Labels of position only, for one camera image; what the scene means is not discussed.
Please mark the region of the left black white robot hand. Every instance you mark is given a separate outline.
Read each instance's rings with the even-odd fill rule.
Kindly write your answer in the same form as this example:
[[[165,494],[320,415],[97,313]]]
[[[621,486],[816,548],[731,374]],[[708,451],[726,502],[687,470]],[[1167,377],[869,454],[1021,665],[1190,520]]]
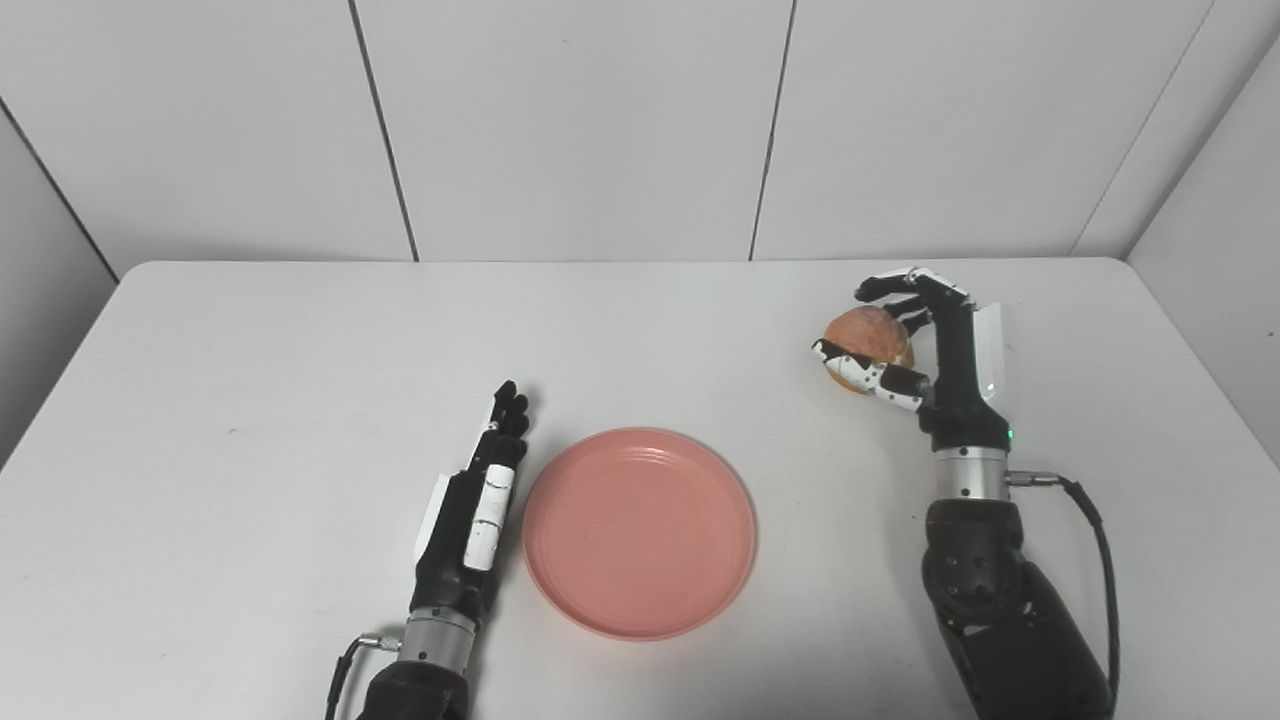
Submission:
[[[452,611],[481,626],[497,598],[497,551],[515,496],[530,428],[529,398],[513,380],[494,393],[468,464],[436,483],[426,544],[415,565],[410,611]]]

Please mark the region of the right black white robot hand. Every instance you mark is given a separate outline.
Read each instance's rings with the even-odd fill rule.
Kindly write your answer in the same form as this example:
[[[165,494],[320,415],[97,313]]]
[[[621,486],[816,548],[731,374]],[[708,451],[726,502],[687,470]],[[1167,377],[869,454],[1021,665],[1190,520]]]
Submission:
[[[900,300],[882,307],[879,301],[892,296]],[[934,451],[1009,452],[1011,428],[982,395],[972,296],[928,268],[909,266],[865,278],[855,297],[867,307],[882,307],[908,336],[933,327],[938,374],[929,378],[822,338],[812,348],[824,368],[865,395],[915,413]]]

